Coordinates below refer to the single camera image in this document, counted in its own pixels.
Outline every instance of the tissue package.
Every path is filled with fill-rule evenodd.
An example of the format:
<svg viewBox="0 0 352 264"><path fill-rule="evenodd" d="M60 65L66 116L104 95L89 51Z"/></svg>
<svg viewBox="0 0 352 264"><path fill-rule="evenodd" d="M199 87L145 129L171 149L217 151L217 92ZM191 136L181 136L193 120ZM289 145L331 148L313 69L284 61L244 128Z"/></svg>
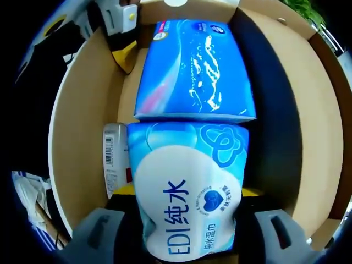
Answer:
<svg viewBox="0 0 352 264"><path fill-rule="evenodd" d="M248 131L236 125L128 125L133 182L152 255L179 262L232 248L248 140Z"/></svg>
<svg viewBox="0 0 352 264"><path fill-rule="evenodd" d="M139 85L135 118L238 123L255 117L245 65L226 24L202 20L157 24Z"/></svg>

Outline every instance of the green plant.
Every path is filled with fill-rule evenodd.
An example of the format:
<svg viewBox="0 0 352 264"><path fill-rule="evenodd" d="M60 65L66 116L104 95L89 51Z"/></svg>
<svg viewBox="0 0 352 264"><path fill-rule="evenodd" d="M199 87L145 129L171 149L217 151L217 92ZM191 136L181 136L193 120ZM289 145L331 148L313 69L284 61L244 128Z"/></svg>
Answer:
<svg viewBox="0 0 352 264"><path fill-rule="evenodd" d="M313 9L309 0L280 0L287 6L291 7L304 19L311 22L313 21L316 27L321 30L321 24L325 25L324 18Z"/></svg>

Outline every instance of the blue tissue package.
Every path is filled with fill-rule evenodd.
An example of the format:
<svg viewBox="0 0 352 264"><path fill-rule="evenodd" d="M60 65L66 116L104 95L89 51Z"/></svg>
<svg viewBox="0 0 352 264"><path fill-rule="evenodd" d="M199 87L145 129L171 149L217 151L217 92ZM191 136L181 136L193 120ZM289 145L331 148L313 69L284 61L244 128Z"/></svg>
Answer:
<svg viewBox="0 0 352 264"><path fill-rule="evenodd" d="M244 61L227 24L167 20L156 26L135 118L239 123L256 117Z"/></svg>
<svg viewBox="0 0 352 264"><path fill-rule="evenodd" d="M232 249L248 131L182 122L135 123L127 130L148 251L179 262Z"/></svg>

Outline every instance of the blue heart logo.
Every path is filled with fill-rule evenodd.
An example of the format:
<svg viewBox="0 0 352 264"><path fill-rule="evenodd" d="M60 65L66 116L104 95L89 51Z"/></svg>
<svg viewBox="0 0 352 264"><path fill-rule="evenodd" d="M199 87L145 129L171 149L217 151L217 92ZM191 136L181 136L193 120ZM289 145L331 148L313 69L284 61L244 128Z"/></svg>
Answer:
<svg viewBox="0 0 352 264"><path fill-rule="evenodd" d="M207 212L212 212L219 207L219 205L222 203L224 199L223 197L221 197L220 193L212 190L207 192L204 195L204 200L205 200L204 210Z"/></svg>

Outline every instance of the cardboard box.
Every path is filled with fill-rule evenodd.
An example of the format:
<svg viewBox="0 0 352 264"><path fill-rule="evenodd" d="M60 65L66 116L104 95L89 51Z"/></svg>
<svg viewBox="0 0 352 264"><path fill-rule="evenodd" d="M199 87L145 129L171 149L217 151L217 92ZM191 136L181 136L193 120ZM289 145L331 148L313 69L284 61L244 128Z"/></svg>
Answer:
<svg viewBox="0 0 352 264"><path fill-rule="evenodd" d="M116 65L100 29L78 51L55 101L48 149L54 196L69 233L107 202L104 125L137 122L136 93L153 25L169 18L223 21L236 37L258 115L247 125L244 186L275 197L307 237L328 218L338 188L351 191L351 185L339 186L352 172L346 160L352 153L352 98L336 57L281 2L236 3L188 0L182 7L169 7L162 0L143 1L139 51L129 75Z"/></svg>

